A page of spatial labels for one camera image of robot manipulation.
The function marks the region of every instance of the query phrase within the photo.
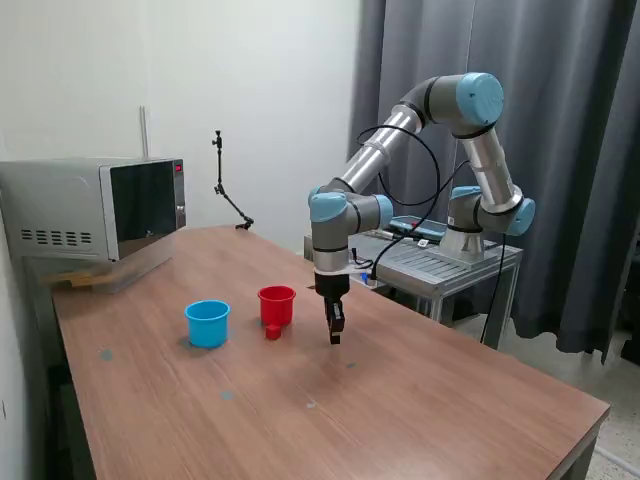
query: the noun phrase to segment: silver arm segment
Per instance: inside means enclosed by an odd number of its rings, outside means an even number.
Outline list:
[[[411,133],[422,130],[418,114],[405,105],[393,107],[391,116],[385,120],[384,125],[404,128]],[[349,185],[353,192],[361,192],[408,141],[409,137],[401,130],[379,128],[351,157],[340,179]]]

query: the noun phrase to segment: blue object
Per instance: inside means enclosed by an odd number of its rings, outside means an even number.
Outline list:
[[[384,195],[374,195],[380,206],[380,225],[378,228],[388,227],[393,220],[393,204]]]
[[[466,197],[467,195],[475,195],[477,193],[482,193],[482,190],[480,190],[480,187],[476,185],[455,187],[453,190],[451,190],[451,200],[453,200],[454,198]]]
[[[217,348],[227,341],[231,307],[220,300],[192,303],[184,316],[189,320],[189,341],[195,347]]]
[[[469,123],[489,125],[500,118],[504,91],[489,73],[467,73],[456,85],[456,102]]]
[[[307,197],[307,205],[311,206],[311,199],[313,196],[320,191],[320,187],[312,188],[309,192],[309,196]]]
[[[522,235],[524,232],[529,230],[535,214],[536,202],[530,198],[525,198],[520,204],[520,207],[518,207],[518,211],[513,217],[513,221],[509,225],[509,228],[507,228],[507,231],[504,233],[513,236]]]
[[[347,209],[347,196],[344,193],[316,193],[309,202],[312,222],[328,222]]]

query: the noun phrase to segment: robotic arm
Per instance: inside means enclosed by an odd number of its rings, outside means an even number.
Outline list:
[[[429,123],[445,124],[469,157],[478,186],[452,191],[440,254],[467,262],[482,259],[483,230],[521,235],[535,213],[533,200],[513,184],[494,125],[502,113],[500,82],[487,73],[434,77],[416,86],[391,110],[384,125],[413,133]],[[344,328],[342,295],[349,291],[348,238],[384,228],[393,205],[383,195],[359,195],[389,164],[409,136],[378,129],[347,163],[345,173],[309,195],[316,292],[324,297],[332,344]]]

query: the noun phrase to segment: metal stand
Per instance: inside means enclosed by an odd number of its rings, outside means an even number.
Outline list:
[[[216,130],[216,139],[211,142],[214,147],[218,147],[218,184],[213,187],[216,195],[222,195],[224,199],[229,202],[229,204],[233,207],[233,209],[238,212],[238,215],[242,217],[244,223],[239,223],[236,225],[236,228],[242,228],[244,230],[249,230],[251,225],[253,225],[253,219],[251,217],[247,217],[240,207],[238,207],[233,200],[227,195],[224,187],[222,186],[222,137],[220,136],[222,132],[220,130]]]

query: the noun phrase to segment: table top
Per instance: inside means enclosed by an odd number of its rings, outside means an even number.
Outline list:
[[[99,480],[547,478],[608,406],[359,285],[330,345],[312,264],[232,227],[107,295],[53,294]],[[275,342],[259,288],[297,291]],[[190,347],[183,311],[231,305],[230,339]]]

